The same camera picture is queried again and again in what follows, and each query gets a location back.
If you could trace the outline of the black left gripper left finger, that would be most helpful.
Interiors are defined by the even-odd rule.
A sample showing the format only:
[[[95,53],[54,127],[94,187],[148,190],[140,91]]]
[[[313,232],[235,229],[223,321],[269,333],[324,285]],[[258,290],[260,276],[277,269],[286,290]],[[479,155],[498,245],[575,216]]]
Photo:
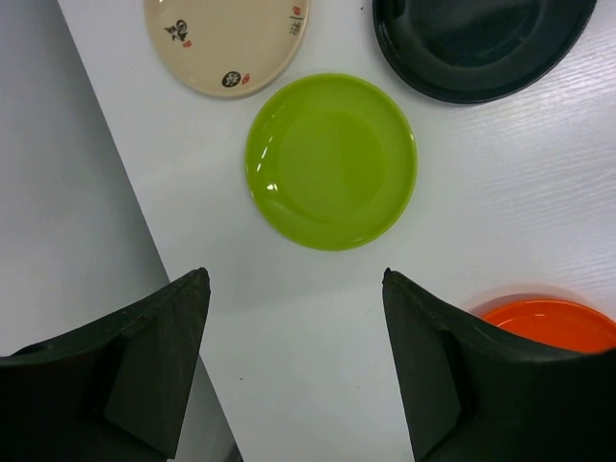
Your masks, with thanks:
[[[1,359],[4,461],[175,457],[211,296],[204,268]]]

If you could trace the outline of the cream plate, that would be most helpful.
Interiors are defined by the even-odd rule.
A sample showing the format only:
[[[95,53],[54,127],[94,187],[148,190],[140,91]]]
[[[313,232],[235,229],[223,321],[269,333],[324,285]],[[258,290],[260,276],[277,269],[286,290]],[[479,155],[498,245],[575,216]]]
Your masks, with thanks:
[[[270,84],[295,56],[311,3],[302,0],[145,1],[150,41],[174,77],[236,98]]]

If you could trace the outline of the glossy black plate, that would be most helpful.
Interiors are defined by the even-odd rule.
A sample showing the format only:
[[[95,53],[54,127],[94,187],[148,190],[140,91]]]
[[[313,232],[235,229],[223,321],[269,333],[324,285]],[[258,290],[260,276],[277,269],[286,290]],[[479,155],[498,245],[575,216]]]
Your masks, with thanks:
[[[380,50],[412,89],[439,101],[495,101],[534,84],[569,53],[593,1],[379,0]]]

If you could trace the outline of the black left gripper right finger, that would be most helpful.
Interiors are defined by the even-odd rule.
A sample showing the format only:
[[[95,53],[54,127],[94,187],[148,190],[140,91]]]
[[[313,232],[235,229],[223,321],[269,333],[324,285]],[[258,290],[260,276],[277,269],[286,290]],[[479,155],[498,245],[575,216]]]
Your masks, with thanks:
[[[387,269],[384,314],[418,461],[611,461],[615,353],[543,345]]]

